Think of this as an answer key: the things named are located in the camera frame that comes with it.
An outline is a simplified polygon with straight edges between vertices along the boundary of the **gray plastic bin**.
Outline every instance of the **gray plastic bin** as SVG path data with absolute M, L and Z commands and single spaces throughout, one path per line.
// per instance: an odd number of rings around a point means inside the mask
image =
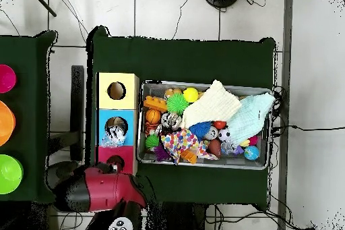
M 141 86 L 140 95 L 140 105 L 143 105 L 143 100 L 147 95 L 164 98 L 164 93 L 166 89 L 169 88 L 180 88 L 181 90 L 187 87 L 194 87 L 198 91 L 205 91 L 210 87 L 207 84 L 191 84 L 183 82 L 165 82 L 153 83 L 153 82 L 143 82 Z M 224 86 L 225 89 L 230 91 L 236 96 L 248 96 L 248 95 L 259 95 L 264 93 L 273 94 L 270 89 L 267 88 L 252 88 L 252 87 L 240 87 L 240 86 Z M 145 113 L 148 110 L 147 107 L 142 107 L 139 112 L 139 122 L 137 130 L 137 149 L 136 155 L 137 159 L 141 163 L 155 163 L 155 165 L 174 165 L 171 161 L 156 161 L 156 155 L 154 153 L 147 153 L 145 149 Z M 220 167 L 228 169 L 253 169 L 262 170 L 265 169 L 270 163 L 269 155 L 269 143 L 271 139 L 271 128 L 272 128 L 272 108 L 270 109 L 267 117 L 265 119 L 265 124 L 261 132 L 258 134 L 261 138 L 257 143 L 257 147 L 260 151 L 260 156 L 255 161 L 247 160 L 243 154 L 222 156 L 217 161 L 211 161 L 208 159 L 197 159 L 197 163 L 192 165 L 183 159 L 180 160 L 178 167 L 190 166 L 190 167 Z

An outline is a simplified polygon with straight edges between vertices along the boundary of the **green tabletop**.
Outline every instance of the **green tabletop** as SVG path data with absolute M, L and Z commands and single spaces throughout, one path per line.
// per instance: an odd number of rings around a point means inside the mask
M 24 176 L 19 187 L 0 201 L 52 202 L 55 197 L 44 182 L 48 146 L 48 80 L 47 53 L 56 32 L 43 32 L 35 37 L 0 36 L 0 64 L 10 66 L 17 84 L 2 100 L 15 115 L 15 129 L 10 139 L 0 146 L 0 154 L 8 154 L 21 162 Z
M 96 73 L 134 73 L 143 80 L 166 80 L 272 88 L 275 42 L 237 40 L 192 41 L 110 37 L 96 27 L 88 37 L 88 87 L 92 105 L 87 117 L 91 130 L 90 162 L 94 163 L 96 130 Z M 139 164 L 157 199 L 163 202 L 257 204 L 267 207 L 268 169 L 215 169 Z

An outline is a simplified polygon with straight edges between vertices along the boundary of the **green spiky ball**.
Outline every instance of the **green spiky ball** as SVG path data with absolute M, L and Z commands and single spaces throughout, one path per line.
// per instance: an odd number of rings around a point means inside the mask
M 189 103 L 183 97 L 181 93 L 175 93 L 168 98 L 166 102 L 169 112 L 176 112 L 178 115 L 182 115 L 183 111 L 189 106 Z
M 146 141 L 145 141 L 146 148 L 151 149 L 153 147 L 157 147 L 158 145 L 159 145 L 159 138 L 156 134 L 149 135 L 146 138 Z

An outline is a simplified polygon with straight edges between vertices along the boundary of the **blue block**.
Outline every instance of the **blue block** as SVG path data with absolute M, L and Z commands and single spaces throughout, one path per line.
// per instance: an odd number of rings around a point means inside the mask
M 134 146 L 134 135 L 136 130 L 137 121 L 135 121 L 134 110 L 99 110 L 99 124 L 98 124 L 98 133 L 99 133 L 99 145 L 102 144 L 102 139 L 105 137 L 105 124 L 106 122 L 113 117 L 123 118 L 128 124 L 128 130 L 126 133 L 126 139 L 124 146 Z

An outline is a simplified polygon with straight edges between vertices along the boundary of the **polka dot cloth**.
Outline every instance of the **polka dot cloth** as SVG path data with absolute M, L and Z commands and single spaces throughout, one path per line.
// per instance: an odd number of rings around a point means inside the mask
M 182 129 L 179 132 L 161 136 L 160 139 L 162 140 L 165 150 L 174 158 L 175 164 L 179 163 L 181 153 L 187 149 L 196 152 L 199 158 L 218 160 L 214 154 L 206 152 L 210 142 L 199 142 L 197 136 L 188 129 Z

